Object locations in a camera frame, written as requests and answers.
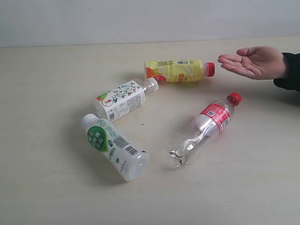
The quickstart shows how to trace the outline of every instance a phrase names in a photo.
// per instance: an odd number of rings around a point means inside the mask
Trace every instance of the open palm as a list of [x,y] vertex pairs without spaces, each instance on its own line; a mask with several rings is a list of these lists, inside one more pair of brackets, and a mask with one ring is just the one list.
[[283,54],[272,47],[258,46],[239,49],[236,55],[220,55],[221,67],[233,73],[255,79],[285,78],[286,65]]

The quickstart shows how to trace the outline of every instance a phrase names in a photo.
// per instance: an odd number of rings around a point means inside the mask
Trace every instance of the clear plastic bottle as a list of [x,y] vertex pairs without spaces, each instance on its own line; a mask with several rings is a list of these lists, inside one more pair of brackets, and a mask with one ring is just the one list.
[[151,94],[157,90],[158,83],[154,78],[131,80],[94,99],[97,115],[115,121],[142,106],[145,93]]
[[204,63],[199,59],[145,61],[145,77],[153,77],[157,81],[194,82],[203,77],[212,77],[215,74],[215,64]]
[[231,93],[224,100],[211,103],[185,130],[168,145],[169,157],[176,166],[191,164],[206,144],[217,137],[230,123],[234,107],[242,100],[238,93]]
[[113,123],[88,114],[82,119],[81,126],[90,144],[102,152],[126,181],[134,180],[144,171],[148,154],[130,144]]

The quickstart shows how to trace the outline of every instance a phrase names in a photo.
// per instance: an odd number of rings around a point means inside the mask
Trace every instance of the red label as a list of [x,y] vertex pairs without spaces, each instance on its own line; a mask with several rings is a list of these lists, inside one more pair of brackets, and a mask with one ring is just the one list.
[[228,113],[228,111],[224,107],[217,104],[209,105],[200,114],[211,117],[218,125],[220,133],[230,122],[230,114]]

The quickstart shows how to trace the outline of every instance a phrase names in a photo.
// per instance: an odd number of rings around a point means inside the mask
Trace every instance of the red bottle cap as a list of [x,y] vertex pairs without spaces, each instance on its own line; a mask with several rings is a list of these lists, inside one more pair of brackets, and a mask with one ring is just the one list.
[[234,97],[237,101],[237,105],[242,101],[242,96],[237,92],[231,93],[230,95],[228,95],[228,97]]
[[207,77],[212,77],[215,74],[215,64],[213,62],[208,62],[206,63],[207,65],[207,73],[206,76]]

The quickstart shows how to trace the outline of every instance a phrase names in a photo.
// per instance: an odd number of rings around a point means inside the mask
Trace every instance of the yellow bottle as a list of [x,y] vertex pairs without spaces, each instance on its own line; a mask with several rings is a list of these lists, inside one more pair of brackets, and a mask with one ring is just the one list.
[[201,60],[145,61],[146,79],[157,81],[192,82],[215,74],[215,64]]

